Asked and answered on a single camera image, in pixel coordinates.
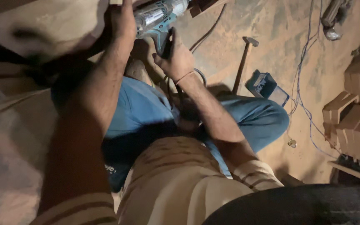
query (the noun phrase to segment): dirty hand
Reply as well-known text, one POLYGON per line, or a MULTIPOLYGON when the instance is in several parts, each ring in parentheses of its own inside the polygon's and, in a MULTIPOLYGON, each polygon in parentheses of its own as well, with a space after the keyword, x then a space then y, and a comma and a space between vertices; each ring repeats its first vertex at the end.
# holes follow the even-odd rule
POLYGON ((154 62, 163 70, 163 72, 177 83, 185 75, 194 71, 194 57, 183 44, 174 27, 172 28, 172 34, 172 50, 169 59, 162 59, 156 53, 152 56, 154 62))
POLYGON ((126 38, 134 42, 137 27, 133 14, 133 0, 123 0, 120 16, 118 18, 113 17, 112 20, 117 22, 116 38, 126 38))

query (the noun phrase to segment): blue jeans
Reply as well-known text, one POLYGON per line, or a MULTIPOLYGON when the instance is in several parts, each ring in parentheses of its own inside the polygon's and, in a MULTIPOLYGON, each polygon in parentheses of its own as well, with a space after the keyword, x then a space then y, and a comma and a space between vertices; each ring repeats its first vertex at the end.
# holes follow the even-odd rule
MULTIPOLYGON (((51 88, 52 99, 61 109, 70 93, 81 83, 58 79, 51 88)), ((289 118, 277 103, 261 98, 222 96, 223 107, 233 116, 254 152, 280 137, 289 118)), ((178 112, 171 110, 167 98, 144 82, 123 78, 115 114, 102 144, 112 191, 123 186, 137 156, 159 138, 177 136, 178 112)), ((201 141, 212 151, 225 175, 230 173, 216 146, 207 138, 201 141)))

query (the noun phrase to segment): electrical wire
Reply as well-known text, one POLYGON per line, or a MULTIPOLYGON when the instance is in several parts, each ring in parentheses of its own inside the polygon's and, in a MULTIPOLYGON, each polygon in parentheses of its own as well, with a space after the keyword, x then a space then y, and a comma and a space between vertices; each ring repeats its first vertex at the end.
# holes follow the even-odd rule
MULTIPOLYGON (((217 24, 219 23, 220 19, 222 18, 222 15, 223 15, 223 13, 224 13, 224 11, 226 9, 226 6, 227 6, 227 3, 225 3, 223 5, 222 11, 220 12, 218 18, 216 19, 216 22, 209 29, 209 31, 206 34, 204 34, 196 43, 194 43, 191 46, 190 51, 191 51, 192 54, 194 54, 194 52, 201 46, 201 44, 212 34, 212 32, 216 28, 217 24)), ((194 68, 194 71, 196 71, 201 76, 201 78, 203 79, 204 86, 206 87, 207 86, 207 79, 206 79, 205 75, 203 74, 203 72, 201 72, 197 68, 194 68)), ((183 92, 182 92, 181 88, 178 85, 175 85, 175 87, 176 87, 176 90, 177 90, 177 93, 178 93, 180 99, 183 99, 183 92)), ((167 80, 167 89, 168 89, 167 91, 168 91, 168 95, 169 95, 169 103, 171 104, 172 96, 170 94, 170 79, 169 78, 167 80)))
MULTIPOLYGON (((319 34, 320 34, 320 25, 321 25, 321 22, 320 22, 320 18, 322 16, 322 10, 323 10, 323 0, 320 0, 320 13, 319 13, 319 21, 318 21, 318 29, 317 29, 317 32, 312 35, 312 37, 310 36, 311 34, 311 29, 312 29, 312 12, 313 12, 313 7, 314 7, 314 2, 315 0, 311 0, 311 4, 310 4, 310 11, 309 11, 309 26, 308 26, 308 37, 307 37, 307 41, 306 41, 306 44, 304 45, 303 47, 303 50, 302 50, 302 53, 301 53, 301 61, 300 63, 298 64, 298 67, 297 67, 297 71, 295 73, 295 76, 294 76, 294 83, 293 83, 293 90, 292 90, 292 93, 294 93, 294 85, 296 83, 296 98, 294 99, 293 97, 291 98, 293 100, 293 103, 294 105, 292 105, 292 109, 291 109, 291 112, 288 114, 289 116, 293 115, 294 112, 297 110, 297 107, 298 105, 301 106, 303 109, 304 109, 304 112, 305 114, 307 115, 309 121, 310 121, 310 140, 312 141, 312 144, 316 147, 316 149, 320 152, 322 152, 323 154, 327 155, 327 156, 330 156, 332 158, 335 158, 334 156, 328 154, 327 152, 323 151, 321 148, 319 148, 316 143, 313 141, 312 139, 312 125, 316 128, 316 130, 319 131, 319 133, 321 135, 323 135, 323 137, 329 141, 326 136, 324 135, 324 133, 316 126, 316 124, 313 122, 312 120, 312 113, 304 106, 304 102, 302 100, 302 97, 301 97, 301 93, 300 93, 300 77, 301 77, 301 70, 302 70, 302 64, 304 62, 304 59, 305 59, 305 56, 306 54, 308 53, 309 49, 313 46, 313 44, 315 44, 319 38, 319 34)), ((333 146, 335 148, 335 150, 340 154, 340 155, 343 155, 341 153, 340 150, 338 150, 336 148, 336 146, 333 146)))
POLYGON ((216 25, 219 23, 220 19, 222 18, 222 15, 226 9, 227 3, 223 5, 222 11, 220 12, 218 18, 216 19, 216 22, 213 24, 212 28, 209 29, 209 31, 204 34, 196 43, 194 43, 191 48, 190 52, 194 54, 194 52, 201 46, 201 44, 213 33, 213 30, 216 28, 216 25))

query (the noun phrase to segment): power drill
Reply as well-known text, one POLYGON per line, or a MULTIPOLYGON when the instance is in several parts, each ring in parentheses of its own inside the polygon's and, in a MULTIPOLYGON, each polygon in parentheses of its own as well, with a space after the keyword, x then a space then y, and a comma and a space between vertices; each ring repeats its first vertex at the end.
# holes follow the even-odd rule
POLYGON ((189 0, 160 0, 136 10, 134 17, 137 24, 137 38, 151 37, 154 40, 156 53, 168 59, 171 46, 169 24, 176 21, 188 7, 189 0))

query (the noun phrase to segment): beige striped shirt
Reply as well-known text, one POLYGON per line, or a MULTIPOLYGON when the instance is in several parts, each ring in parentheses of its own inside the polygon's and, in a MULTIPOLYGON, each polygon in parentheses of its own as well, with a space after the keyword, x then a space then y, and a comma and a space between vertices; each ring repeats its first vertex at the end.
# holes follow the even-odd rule
POLYGON ((31 224, 199 225, 237 197, 283 186, 261 161, 228 167, 233 179, 220 172, 209 150, 195 139, 159 139, 135 161, 116 214, 111 195, 94 193, 63 202, 31 224))

